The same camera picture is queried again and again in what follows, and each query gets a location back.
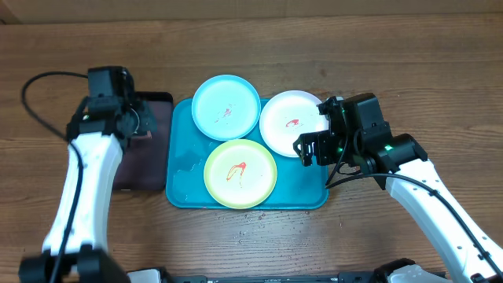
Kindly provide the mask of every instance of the yellow-green plate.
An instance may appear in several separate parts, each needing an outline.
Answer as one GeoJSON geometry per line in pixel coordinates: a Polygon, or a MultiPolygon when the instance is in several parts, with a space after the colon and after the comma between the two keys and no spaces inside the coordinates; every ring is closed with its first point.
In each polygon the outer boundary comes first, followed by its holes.
{"type": "Polygon", "coordinates": [[[276,162],[255,141],[237,139],[217,147],[204,165],[204,184],[211,196],[228,208],[252,208],[276,185],[276,162]]]}

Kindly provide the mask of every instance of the plastic tray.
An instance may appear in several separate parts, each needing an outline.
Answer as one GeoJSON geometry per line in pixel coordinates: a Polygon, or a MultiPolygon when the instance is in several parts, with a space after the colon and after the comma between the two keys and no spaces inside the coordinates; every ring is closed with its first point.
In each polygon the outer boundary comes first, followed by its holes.
{"type": "MultiPolygon", "coordinates": [[[[268,100],[260,100],[262,108],[268,100]]],[[[203,179],[206,159],[222,141],[210,139],[197,129],[192,119],[191,104],[192,98],[185,99],[173,111],[167,161],[167,199],[179,208],[226,208],[211,197],[203,179]]],[[[259,125],[244,138],[269,149],[262,140],[259,125]]],[[[266,200],[251,209],[316,209],[327,201],[327,167],[304,167],[298,158],[269,151],[277,165],[276,186],[266,200]]]]}

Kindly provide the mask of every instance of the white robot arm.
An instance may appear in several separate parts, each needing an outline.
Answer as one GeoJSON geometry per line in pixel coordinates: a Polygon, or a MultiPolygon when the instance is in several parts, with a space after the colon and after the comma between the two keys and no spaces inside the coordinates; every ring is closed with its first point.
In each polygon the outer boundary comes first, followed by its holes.
{"type": "MultiPolygon", "coordinates": [[[[28,81],[22,95],[30,83],[45,75],[28,81]]],[[[138,130],[149,129],[146,122],[149,111],[134,96],[133,81],[125,68],[90,69],[89,80],[89,116],[82,114],[85,105],[79,107],[67,127],[68,173],[56,219],[44,240],[42,255],[21,262],[20,281],[60,282],[76,268],[81,282],[173,282],[162,269],[126,275],[107,254],[106,228],[113,179],[128,138],[138,130]],[[67,227],[72,228],[68,237],[67,227]]],[[[330,126],[326,131],[301,134],[294,143],[303,165],[311,165],[311,157],[315,155],[318,165],[336,164],[334,173],[341,162],[358,165],[363,172],[327,188],[374,177],[381,189],[387,190],[413,216],[442,257],[454,282],[503,282],[501,248],[449,193],[419,144],[406,134],[391,136],[373,94],[361,94],[347,101],[331,97],[318,107],[330,126]]],[[[36,114],[31,114],[48,127],[36,114]]],[[[448,282],[425,272],[412,261],[401,266],[382,266],[374,274],[376,282],[448,282]]]]}
{"type": "MultiPolygon", "coordinates": [[[[84,169],[82,190],[65,252],[79,252],[85,244],[89,244],[93,249],[107,251],[108,206],[113,179],[122,160],[123,150],[114,134],[103,135],[101,132],[80,134],[72,144],[80,151],[84,169]]],[[[60,207],[42,246],[42,251],[50,250],[51,255],[57,255],[60,251],[77,187],[77,154],[70,145],[68,152],[68,172],[60,207]]]]}
{"type": "MultiPolygon", "coordinates": [[[[432,189],[436,189],[463,219],[483,249],[490,253],[490,257],[496,265],[503,268],[501,248],[475,224],[449,193],[430,160],[410,161],[400,165],[400,171],[395,173],[413,178],[432,189]]],[[[473,241],[461,228],[460,223],[437,198],[431,196],[426,190],[398,178],[387,178],[386,190],[416,220],[417,225],[440,254],[454,282],[474,282],[473,276],[475,274],[479,274],[481,278],[490,278],[496,275],[493,268],[480,255],[480,251],[474,246],[473,241]]],[[[421,278],[421,271],[414,269],[396,270],[388,280],[389,282],[415,282],[412,281],[413,279],[421,279],[422,282],[432,280],[424,280],[421,278]]]]}

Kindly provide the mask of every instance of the red sauce smear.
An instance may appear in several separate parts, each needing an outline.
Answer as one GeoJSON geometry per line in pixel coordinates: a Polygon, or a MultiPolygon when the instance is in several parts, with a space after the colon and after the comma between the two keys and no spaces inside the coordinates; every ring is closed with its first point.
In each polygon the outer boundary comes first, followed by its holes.
{"type": "Polygon", "coordinates": [[[289,125],[292,124],[292,126],[297,126],[299,125],[299,119],[293,119],[292,121],[286,123],[286,127],[290,127],[289,125]]]}
{"type": "Polygon", "coordinates": [[[223,116],[222,116],[221,118],[226,118],[227,116],[230,116],[230,114],[232,114],[232,113],[233,113],[233,111],[232,111],[232,110],[230,110],[229,108],[227,108],[227,109],[226,109],[226,111],[223,113],[223,116]]]}
{"type": "Polygon", "coordinates": [[[238,165],[234,165],[230,168],[229,174],[227,174],[227,182],[234,176],[234,174],[237,172],[238,168],[241,168],[241,174],[240,174],[240,181],[241,178],[243,177],[244,169],[246,169],[246,163],[241,162],[238,165]]]}

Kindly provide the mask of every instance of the white plate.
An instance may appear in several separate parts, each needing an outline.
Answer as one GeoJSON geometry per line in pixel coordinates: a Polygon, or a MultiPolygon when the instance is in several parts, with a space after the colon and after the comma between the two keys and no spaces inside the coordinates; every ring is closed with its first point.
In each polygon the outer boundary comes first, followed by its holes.
{"type": "Polygon", "coordinates": [[[328,130],[329,122],[320,115],[321,101],[301,90],[282,92],[267,102],[260,115],[260,134],[276,153],[297,157],[293,142],[300,134],[328,130]]]}

